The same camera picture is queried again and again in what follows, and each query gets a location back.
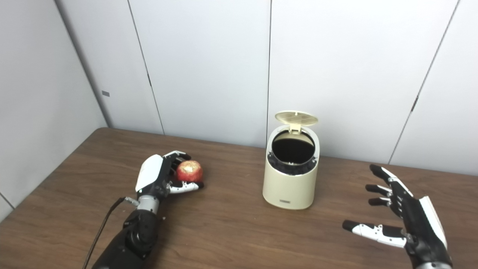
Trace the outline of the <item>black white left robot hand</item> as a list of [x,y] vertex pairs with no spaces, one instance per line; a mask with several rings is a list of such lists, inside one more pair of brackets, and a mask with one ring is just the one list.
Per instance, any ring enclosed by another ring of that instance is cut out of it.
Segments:
[[172,151],[166,155],[152,155],[142,163],[136,183],[137,198],[150,195],[164,199],[169,194],[182,194],[203,189],[204,183],[187,182],[174,179],[178,176],[179,165],[190,161],[192,158],[185,152]]

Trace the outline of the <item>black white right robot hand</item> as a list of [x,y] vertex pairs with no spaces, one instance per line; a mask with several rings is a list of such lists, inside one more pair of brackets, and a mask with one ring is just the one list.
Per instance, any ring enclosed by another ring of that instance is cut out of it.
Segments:
[[386,186],[367,184],[367,191],[381,194],[381,197],[369,199],[368,203],[390,208],[404,226],[345,220],[342,228],[378,243],[404,249],[414,269],[451,269],[453,264],[447,239],[430,198],[415,198],[408,187],[384,167],[371,164],[369,169]]

